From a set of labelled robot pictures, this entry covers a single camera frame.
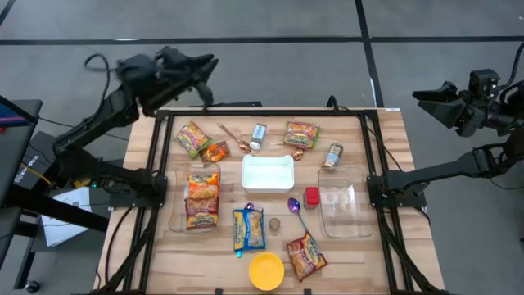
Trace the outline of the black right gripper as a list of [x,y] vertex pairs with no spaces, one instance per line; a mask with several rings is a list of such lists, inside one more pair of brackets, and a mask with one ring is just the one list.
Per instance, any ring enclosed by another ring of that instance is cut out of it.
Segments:
[[470,90],[463,90],[457,96],[457,91],[454,83],[445,81],[435,90],[413,91],[413,97],[419,100],[419,107],[446,128],[458,127],[456,133],[460,137],[471,137],[483,127],[489,99],[485,94],[476,95]]

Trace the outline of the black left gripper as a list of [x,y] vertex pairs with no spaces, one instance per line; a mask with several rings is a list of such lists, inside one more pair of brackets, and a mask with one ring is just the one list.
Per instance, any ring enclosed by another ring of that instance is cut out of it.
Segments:
[[156,53],[156,59],[162,60],[164,68],[183,68],[185,71],[173,74],[163,70],[160,78],[150,79],[141,87],[141,106],[145,116],[154,116],[161,107],[189,89],[197,91],[204,107],[214,102],[213,93],[207,85],[219,62],[213,54],[191,57],[177,48],[165,46]]

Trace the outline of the green edged ramen packet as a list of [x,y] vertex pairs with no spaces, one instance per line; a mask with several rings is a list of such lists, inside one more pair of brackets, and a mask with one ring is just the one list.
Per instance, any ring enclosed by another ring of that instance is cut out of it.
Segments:
[[191,159],[194,159],[200,151],[212,143],[212,139],[192,121],[189,121],[176,133],[175,141],[187,151]]

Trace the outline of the orange brown foil sachet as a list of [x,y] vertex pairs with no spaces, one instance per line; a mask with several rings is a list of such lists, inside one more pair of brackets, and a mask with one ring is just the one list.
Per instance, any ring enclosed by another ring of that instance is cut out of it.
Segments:
[[228,157],[229,154],[230,151],[225,141],[212,143],[199,151],[200,158],[203,162],[218,162]]

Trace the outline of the white cap spice jar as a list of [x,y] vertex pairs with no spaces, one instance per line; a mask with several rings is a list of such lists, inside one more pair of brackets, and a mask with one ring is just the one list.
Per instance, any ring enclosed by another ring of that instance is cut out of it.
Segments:
[[250,147],[252,150],[259,151],[261,149],[262,142],[267,132],[267,126],[262,124],[256,124],[253,134],[251,136]]

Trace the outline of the rose gold spoon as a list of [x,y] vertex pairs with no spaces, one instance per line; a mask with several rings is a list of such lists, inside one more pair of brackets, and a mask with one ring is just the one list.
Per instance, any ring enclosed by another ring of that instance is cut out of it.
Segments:
[[226,134],[228,134],[231,138],[233,138],[237,142],[239,149],[244,154],[249,154],[251,152],[251,147],[246,141],[240,140],[237,136],[235,136],[228,128],[226,128],[221,123],[218,123],[217,126],[220,127]]

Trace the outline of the orange ramen packet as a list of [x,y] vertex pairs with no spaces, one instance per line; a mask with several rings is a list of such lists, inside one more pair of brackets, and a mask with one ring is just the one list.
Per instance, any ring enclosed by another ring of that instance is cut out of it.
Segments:
[[219,173],[188,176],[188,197],[208,199],[219,196]]

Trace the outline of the tan cap spice jar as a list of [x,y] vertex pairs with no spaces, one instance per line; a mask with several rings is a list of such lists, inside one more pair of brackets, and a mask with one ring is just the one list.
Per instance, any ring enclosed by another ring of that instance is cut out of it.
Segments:
[[344,148],[340,143],[332,143],[327,151],[327,155],[325,156],[323,168],[336,168],[341,161],[343,150]]

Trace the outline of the green pink Maruchan ramen packet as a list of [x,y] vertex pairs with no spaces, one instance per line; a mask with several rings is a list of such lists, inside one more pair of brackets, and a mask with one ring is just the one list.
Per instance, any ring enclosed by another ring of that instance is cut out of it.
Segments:
[[288,121],[283,142],[304,149],[312,149],[318,141],[320,126],[299,121]]

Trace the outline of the red yellow chicken ramen packet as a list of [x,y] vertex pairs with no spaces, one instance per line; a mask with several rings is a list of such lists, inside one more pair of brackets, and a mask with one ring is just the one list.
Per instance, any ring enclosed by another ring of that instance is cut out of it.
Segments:
[[214,229],[219,220],[219,198],[185,200],[186,229]]

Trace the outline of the red lid spice tin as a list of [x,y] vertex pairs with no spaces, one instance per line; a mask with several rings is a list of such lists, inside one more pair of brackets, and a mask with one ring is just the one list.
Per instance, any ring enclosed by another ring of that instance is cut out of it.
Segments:
[[303,203],[306,210],[314,210],[320,203],[318,187],[307,187],[303,193]]

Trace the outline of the blue ramen packet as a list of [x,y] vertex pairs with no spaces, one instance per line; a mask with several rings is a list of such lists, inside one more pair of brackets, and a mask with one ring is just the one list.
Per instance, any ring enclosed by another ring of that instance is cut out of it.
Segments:
[[253,209],[233,211],[233,250],[265,249],[264,213]]

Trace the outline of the black flat bar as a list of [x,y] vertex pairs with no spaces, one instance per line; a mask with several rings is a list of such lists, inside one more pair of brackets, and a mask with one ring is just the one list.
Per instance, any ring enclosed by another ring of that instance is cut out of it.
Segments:
[[263,107],[260,101],[251,102],[221,102],[212,105],[211,107]]

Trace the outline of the white plastic bin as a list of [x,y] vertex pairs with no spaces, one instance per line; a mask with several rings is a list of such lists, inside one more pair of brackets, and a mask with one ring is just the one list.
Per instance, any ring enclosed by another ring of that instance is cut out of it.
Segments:
[[248,193],[288,193],[295,185],[295,161],[289,156],[242,159],[242,187]]

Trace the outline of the clear plastic bin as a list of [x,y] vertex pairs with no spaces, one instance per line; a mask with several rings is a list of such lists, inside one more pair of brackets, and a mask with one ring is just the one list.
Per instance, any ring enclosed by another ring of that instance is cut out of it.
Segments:
[[216,225],[214,229],[197,229],[197,230],[187,230],[186,229],[186,211],[185,211],[185,200],[188,197],[188,176],[189,175],[198,175],[198,174],[211,174],[219,173],[219,196],[220,197],[220,180],[221,173],[220,168],[216,164],[202,164],[202,163],[192,163],[189,166],[185,166],[182,169],[176,170],[176,185],[174,190],[174,204],[172,215],[169,219],[169,228],[174,232],[185,233],[185,234],[196,234],[196,233],[206,233],[213,231],[217,228],[219,224]]
[[357,239],[373,234],[372,207],[366,176],[356,166],[322,168],[318,172],[319,210],[323,234],[329,238]]

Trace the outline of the black equipment box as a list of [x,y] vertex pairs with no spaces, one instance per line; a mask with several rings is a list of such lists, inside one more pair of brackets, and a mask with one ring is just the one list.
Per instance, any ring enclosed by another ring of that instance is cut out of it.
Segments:
[[53,151],[53,144],[56,138],[50,134],[39,131],[29,141],[22,161],[32,170],[35,170],[45,178],[51,181],[51,187],[48,183],[21,166],[16,172],[13,184],[27,189],[45,189],[45,188],[64,188],[66,186],[65,180],[55,180],[57,166],[54,164],[55,155]]

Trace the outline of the monitor screen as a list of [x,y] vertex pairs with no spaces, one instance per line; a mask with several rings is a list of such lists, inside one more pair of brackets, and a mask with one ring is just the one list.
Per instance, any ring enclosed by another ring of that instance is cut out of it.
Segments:
[[0,128],[35,126],[38,118],[0,95]]

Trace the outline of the dark grey side desk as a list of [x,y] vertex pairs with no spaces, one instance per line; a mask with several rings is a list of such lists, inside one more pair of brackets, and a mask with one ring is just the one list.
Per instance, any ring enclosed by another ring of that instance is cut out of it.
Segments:
[[34,126],[28,125],[10,128],[0,135],[0,269],[23,211],[54,217],[103,233],[109,223],[106,217],[13,184],[33,131]]

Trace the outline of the white paper sheet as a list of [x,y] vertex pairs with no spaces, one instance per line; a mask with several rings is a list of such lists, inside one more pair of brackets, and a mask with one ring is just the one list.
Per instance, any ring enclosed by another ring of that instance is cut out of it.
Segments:
[[[89,188],[70,190],[65,193],[60,193],[52,199],[72,205],[73,207],[79,207],[84,211],[93,212],[90,205]],[[88,230],[88,228],[49,216],[42,216],[41,221],[48,247],[55,247]]]

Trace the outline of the yellow plastic bowl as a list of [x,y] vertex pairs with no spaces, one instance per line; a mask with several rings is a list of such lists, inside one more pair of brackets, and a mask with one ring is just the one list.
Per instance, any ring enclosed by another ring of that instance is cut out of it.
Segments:
[[253,257],[249,265],[249,279],[261,291],[273,291],[285,275],[282,260],[272,252],[261,252]]

